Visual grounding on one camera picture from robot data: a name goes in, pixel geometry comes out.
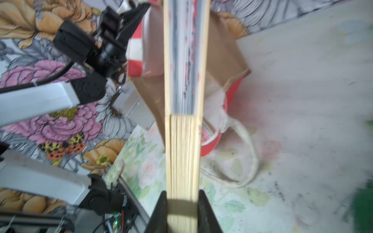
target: red and white striped fabric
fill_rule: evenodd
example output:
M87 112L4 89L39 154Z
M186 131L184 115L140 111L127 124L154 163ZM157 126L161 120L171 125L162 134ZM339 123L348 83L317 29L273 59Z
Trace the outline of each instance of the red and white striped fabric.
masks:
M142 46L142 24L137 27L135 33L128 41L126 57L127 71L130 77L140 77L142 74L143 46Z

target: black cable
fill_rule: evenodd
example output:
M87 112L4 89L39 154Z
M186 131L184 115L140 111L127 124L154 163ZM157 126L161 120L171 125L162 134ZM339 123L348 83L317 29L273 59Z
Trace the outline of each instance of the black cable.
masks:
M105 214L102 215L102 221L105 221ZM109 229L106 224L102 225L104 227L104 232L109 232Z
M102 224L104 224L104 223L106 223L107 221L109 221L111 218L107 218L107 219L105 219L104 221L102 221L94 230L93 230L93 232L92 233L95 233L99 228L100 228L100 226L102 225Z
M15 85L15 86L9 86L9 87L5 87L5 88L1 88L0 89L0 94L1 93L6 93L6 92L10 92L10 91L16 91L16 90L21 90L21 89L25 89L25 88L30 88L30 87L34 87L34 86L41 86L41 85L53 82L54 80L58 79L59 77L63 76L64 74L66 74L66 72L69 71L69 69L73 65L74 65L74 62L69 62L67 65L65 65L64 68L62 68L57 73L55 73L55 74L47 77L46 79L42 79L42 80L36 81L36 85L34 85L31 82L31 83L27 83L27 84L20 84L20 85Z

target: floral wallpaper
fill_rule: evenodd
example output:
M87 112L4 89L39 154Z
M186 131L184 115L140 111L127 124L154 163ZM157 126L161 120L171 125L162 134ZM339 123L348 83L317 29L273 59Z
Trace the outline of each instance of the floral wallpaper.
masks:
M1 1L0 88L45 79L58 72L69 60L52 44L62 22L70 19L91 33L97 27L101 11L106 6L116 9L120 2ZM55 82L84 76L84 70L74 65ZM115 161L136 126L112 107L119 94L118 84L109 80L106 95L100 101L4 126L0 128L0 141L51 166L79 174L101 173L102 168ZM26 201L22 200L20 197L17 205L8 206L22 210Z

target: white flower pattern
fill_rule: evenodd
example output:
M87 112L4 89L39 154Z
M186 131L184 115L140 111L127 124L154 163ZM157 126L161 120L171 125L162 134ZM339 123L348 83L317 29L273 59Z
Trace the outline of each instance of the white flower pattern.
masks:
M108 138L127 140L136 124L112 107L118 95L119 92L114 82L108 79L106 94L101 100L97 101L98 105L95 110L98 112L98 115L96 122L103 120L103 133Z

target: bamboo fan ribs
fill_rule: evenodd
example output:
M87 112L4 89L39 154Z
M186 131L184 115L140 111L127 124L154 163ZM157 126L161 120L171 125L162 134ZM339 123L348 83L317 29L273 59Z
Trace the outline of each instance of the bamboo fan ribs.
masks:
M197 232L210 0L165 0L168 232Z

